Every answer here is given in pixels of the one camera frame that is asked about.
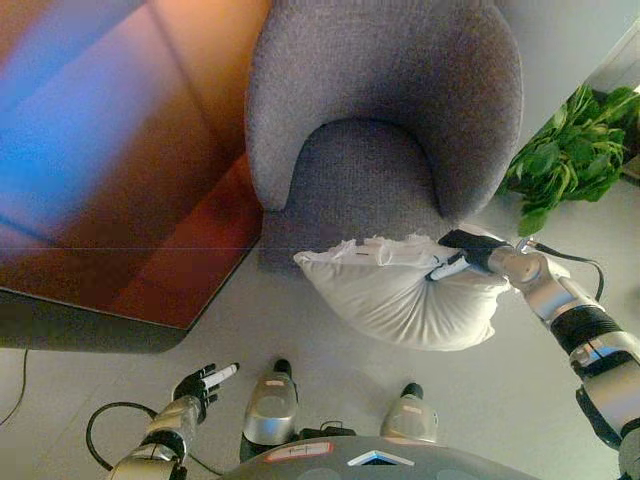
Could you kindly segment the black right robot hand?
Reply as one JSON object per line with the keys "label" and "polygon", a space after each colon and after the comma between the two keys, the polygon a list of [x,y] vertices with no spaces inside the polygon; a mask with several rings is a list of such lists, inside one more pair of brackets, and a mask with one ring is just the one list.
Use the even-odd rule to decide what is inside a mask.
{"label": "black right robot hand", "polygon": [[438,240],[438,244],[456,250],[442,265],[431,271],[426,279],[439,281],[472,268],[489,273],[489,258],[493,252],[510,244],[489,235],[476,235],[462,229],[451,230]]}

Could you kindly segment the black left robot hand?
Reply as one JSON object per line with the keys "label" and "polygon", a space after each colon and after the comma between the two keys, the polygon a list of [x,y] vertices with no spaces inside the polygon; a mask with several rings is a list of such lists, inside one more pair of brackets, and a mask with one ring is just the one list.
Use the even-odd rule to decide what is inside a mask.
{"label": "black left robot hand", "polygon": [[238,362],[231,363],[221,369],[218,369],[215,363],[208,364],[184,377],[173,389],[172,399],[195,398],[199,403],[198,421],[203,422],[208,407],[217,401],[217,390],[220,385],[234,376],[239,369]]}

